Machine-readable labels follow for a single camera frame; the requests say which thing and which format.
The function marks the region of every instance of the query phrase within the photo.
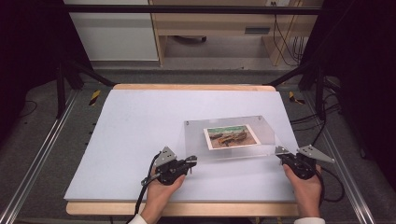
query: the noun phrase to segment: gray carpet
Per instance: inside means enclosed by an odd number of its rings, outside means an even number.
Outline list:
[[[104,77],[123,83],[243,83],[261,84],[283,75],[282,71],[98,71]],[[69,185],[74,172],[84,154],[86,144],[90,140],[90,132],[94,129],[103,103],[110,88],[105,87],[90,78],[84,77],[87,84],[79,92],[76,104],[63,126],[55,145],[41,170],[41,173],[32,187],[32,190],[18,214],[17,222],[20,223],[62,223],[65,220],[104,221],[109,223],[108,217],[75,217],[66,214],[66,201],[63,199],[65,190]],[[279,87],[290,120],[312,115],[308,105],[290,102],[289,91],[294,91],[296,99],[304,99],[297,92],[294,80],[288,81]],[[89,105],[95,90],[101,90],[95,105]],[[5,208],[12,195],[21,183],[24,174],[35,154],[40,149],[56,116],[56,89],[55,83],[50,82],[31,90],[27,100],[37,103],[36,110],[16,122],[8,140],[0,149],[0,208]],[[327,106],[336,104],[335,97],[329,97]],[[33,110],[33,103],[27,102],[22,114]],[[316,121],[293,125],[299,146],[312,143],[319,127]],[[327,117],[327,129],[332,140],[342,153],[347,163],[347,168],[357,182],[364,200],[367,202],[376,223],[396,223],[396,194],[388,185],[384,176],[378,170],[374,161],[361,159],[358,145],[342,114],[334,111]],[[320,137],[315,147],[327,152],[326,144]],[[321,162],[321,165],[334,171],[331,164]],[[324,174],[326,197],[336,198],[339,185],[329,175]],[[327,223],[360,223],[354,209],[346,195],[339,203],[323,203],[321,214]],[[128,217],[114,217],[117,221],[126,220]],[[283,218],[283,223],[292,223],[294,217]],[[262,223],[277,223],[273,217],[262,218]]]

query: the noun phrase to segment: floor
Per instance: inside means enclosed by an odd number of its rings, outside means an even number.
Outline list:
[[[288,63],[293,62],[291,57],[285,57]],[[209,36],[205,43],[170,38],[163,66],[142,62],[96,65],[97,73],[116,82],[257,85],[281,77],[294,67],[285,63],[273,67],[259,37],[216,36]],[[136,68],[134,71],[130,70],[132,66]],[[60,130],[53,130],[53,124],[60,122],[55,118],[56,83],[47,83],[28,93],[21,118],[0,150],[0,223],[110,223],[109,217],[75,217],[65,212],[64,193],[111,90],[89,77],[83,76],[83,79],[86,84],[82,91],[66,88],[67,96],[74,99],[74,103],[70,103],[72,107],[66,112]],[[314,95],[312,91],[299,91],[298,80],[299,77],[294,77],[277,87],[290,120],[314,114]],[[96,90],[101,91],[100,96],[94,106],[89,105]],[[291,101],[290,91],[295,99],[304,100],[305,104]],[[325,95],[329,96],[327,107],[338,103],[331,91],[326,90]],[[339,203],[324,203],[320,208],[322,216],[327,223],[396,223],[395,192],[375,162],[360,157],[358,143],[342,116],[342,110],[333,108],[329,110],[316,147],[342,161],[336,166],[322,165],[346,180],[346,197]],[[313,142],[320,124],[315,117],[293,124],[300,146]],[[55,138],[48,143],[46,139],[50,134]],[[36,165],[36,172],[32,170],[32,164]],[[35,175],[31,175],[30,180],[25,178],[26,174],[33,173]],[[341,192],[338,182],[329,175],[324,178],[327,197],[338,197]],[[8,209],[14,211],[13,216],[5,216]],[[113,219],[123,223],[128,217]],[[293,219],[261,217],[260,223],[292,223]]]

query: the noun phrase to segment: person's right hand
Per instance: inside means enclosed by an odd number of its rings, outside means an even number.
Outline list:
[[[319,201],[321,193],[321,185],[316,175],[310,179],[300,179],[290,169],[287,164],[283,165],[285,175],[289,179],[294,188],[294,196],[296,198],[298,212],[300,217],[320,217]]]

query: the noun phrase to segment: photograph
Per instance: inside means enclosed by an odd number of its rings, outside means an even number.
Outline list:
[[[209,150],[260,145],[248,124],[204,129]]]

